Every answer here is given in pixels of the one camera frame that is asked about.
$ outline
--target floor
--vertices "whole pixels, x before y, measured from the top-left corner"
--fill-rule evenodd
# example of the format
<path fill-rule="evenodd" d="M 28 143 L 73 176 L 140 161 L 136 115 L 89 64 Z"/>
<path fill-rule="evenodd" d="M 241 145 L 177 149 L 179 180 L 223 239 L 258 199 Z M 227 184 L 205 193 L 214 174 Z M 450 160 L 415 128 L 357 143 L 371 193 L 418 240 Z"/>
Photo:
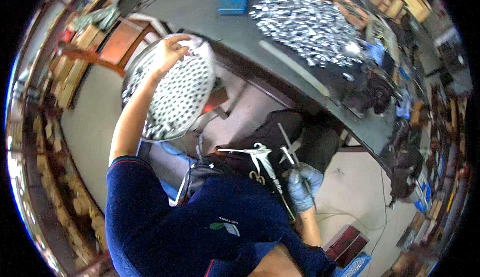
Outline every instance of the floor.
<path fill-rule="evenodd" d="M 275 100 L 224 68 L 217 67 L 217 74 L 227 87 L 230 100 L 221 107 L 230 112 L 230 117 L 222 120 L 208 113 L 192 127 L 196 131 L 203 130 L 204 154 L 213 151 L 216 145 L 247 135 L 263 122 L 267 113 L 283 109 Z M 92 66 L 82 81 L 75 108 L 65 111 L 61 121 L 80 175 L 102 210 L 105 209 L 107 197 L 105 174 L 111 136 L 122 111 L 121 82 L 110 70 Z M 195 146 L 195 134 L 189 133 L 176 145 Z M 178 188 L 179 178 L 187 171 L 188 163 L 175 163 L 168 156 L 159 144 L 154 144 L 149 154 L 157 174 Z M 315 196 L 323 247 L 328 249 L 346 226 L 353 224 L 369 238 L 364 251 L 370 254 L 385 223 L 385 205 L 391 199 L 389 184 L 386 174 L 368 153 L 337 153 Z M 374 250 L 372 267 L 370 271 L 364 270 L 363 277 L 380 276 L 397 259 L 400 250 L 395 244 L 416 209 L 411 204 L 399 203 L 394 210 L 386 209 L 386 212 L 385 231 Z"/>

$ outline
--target perforated metal tray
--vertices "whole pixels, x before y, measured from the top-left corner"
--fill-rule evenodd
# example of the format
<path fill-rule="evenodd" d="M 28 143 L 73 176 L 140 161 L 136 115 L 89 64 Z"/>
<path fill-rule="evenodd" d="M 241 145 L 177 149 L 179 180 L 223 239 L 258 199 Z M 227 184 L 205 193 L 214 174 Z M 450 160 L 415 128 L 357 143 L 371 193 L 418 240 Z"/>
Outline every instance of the perforated metal tray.
<path fill-rule="evenodd" d="M 150 103 L 142 138 L 152 142 L 170 141 L 183 136 L 195 123 L 210 96 L 215 82 L 214 53 L 200 37 L 190 34 L 190 41 L 180 41 L 190 46 L 192 56 L 178 61 L 160 81 Z M 123 81 L 122 106 L 143 78 L 156 67 L 157 45 L 153 42 L 132 62 Z"/>

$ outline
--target workbench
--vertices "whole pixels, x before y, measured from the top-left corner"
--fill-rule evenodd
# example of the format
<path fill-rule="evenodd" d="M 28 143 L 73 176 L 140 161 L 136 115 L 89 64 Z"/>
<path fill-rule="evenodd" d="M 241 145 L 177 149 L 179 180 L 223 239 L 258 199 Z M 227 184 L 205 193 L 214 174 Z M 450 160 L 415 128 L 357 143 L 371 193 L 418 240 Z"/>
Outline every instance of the workbench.
<path fill-rule="evenodd" d="M 248 0 L 247 12 L 251 11 L 252 5 L 258 1 Z M 390 171 L 388 160 L 381 157 L 381 153 L 394 135 L 396 114 L 393 105 L 383 115 L 376 115 L 369 109 L 364 119 L 360 119 L 347 108 L 339 106 L 338 100 L 334 101 L 341 98 L 341 89 L 345 86 L 365 84 L 366 74 L 361 72 L 358 65 L 351 68 L 330 63 L 327 68 L 308 66 L 305 59 L 297 56 L 295 51 L 264 37 L 249 15 L 218 16 L 219 3 L 220 0 L 156 0 L 141 12 L 204 36 L 210 41 L 217 55 L 227 54 L 226 57 L 237 59 L 234 65 L 241 70 L 245 68 L 250 73 L 253 72 L 254 76 L 251 78 L 257 80 L 260 87 L 265 86 L 264 89 L 274 98 L 280 102 L 284 101 L 285 106 L 298 107 L 303 103 L 308 107 L 315 102 L 318 103 L 321 108 L 345 124 L 346 129 L 380 165 L 387 172 Z M 332 98 L 321 94 L 296 71 L 265 50 L 259 45 L 262 40 L 274 45 L 315 76 L 330 90 Z M 346 81 L 341 76 L 343 72 L 355 76 L 355 81 Z M 292 100 L 295 101 L 295 105 L 289 104 Z"/>

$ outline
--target glove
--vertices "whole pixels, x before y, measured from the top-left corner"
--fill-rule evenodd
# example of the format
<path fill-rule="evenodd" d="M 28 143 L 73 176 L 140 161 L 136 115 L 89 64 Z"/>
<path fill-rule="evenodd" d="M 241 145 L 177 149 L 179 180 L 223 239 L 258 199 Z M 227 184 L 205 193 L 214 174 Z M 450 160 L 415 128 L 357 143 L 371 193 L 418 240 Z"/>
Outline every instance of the glove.
<path fill-rule="evenodd" d="M 300 162 L 299 166 L 300 172 L 295 169 L 292 169 L 290 172 L 288 193 L 292 199 L 295 211 L 302 213 L 313 207 L 312 196 L 315 195 L 322 185 L 324 177 L 321 172 L 306 163 Z M 305 186 L 305 181 L 310 185 L 311 195 Z"/>

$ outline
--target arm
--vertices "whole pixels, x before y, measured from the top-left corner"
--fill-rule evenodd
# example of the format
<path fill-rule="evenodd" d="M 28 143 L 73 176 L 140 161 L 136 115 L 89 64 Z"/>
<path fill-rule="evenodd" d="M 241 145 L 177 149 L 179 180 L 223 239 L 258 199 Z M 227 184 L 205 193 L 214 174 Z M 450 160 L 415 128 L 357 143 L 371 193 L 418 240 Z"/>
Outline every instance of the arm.
<path fill-rule="evenodd" d="M 316 247 L 322 245 L 320 230 L 315 220 L 315 209 L 313 207 L 297 215 L 297 230 L 304 244 Z"/>
<path fill-rule="evenodd" d="M 109 166 L 117 157 L 135 156 L 153 93 L 160 80 L 173 65 L 178 60 L 182 60 L 184 55 L 189 55 L 188 47 L 181 47 L 177 43 L 189 39 L 188 36 L 175 36 L 159 42 L 158 68 L 150 76 L 143 79 L 141 85 L 135 90 L 123 109 L 115 126 L 110 148 Z"/>
<path fill-rule="evenodd" d="M 291 170 L 288 190 L 297 213 L 297 230 L 304 244 L 321 246 L 320 230 L 315 220 L 313 197 L 323 183 L 323 174 L 305 163 L 299 164 L 300 170 Z M 311 194 L 305 186 L 307 182 Z"/>

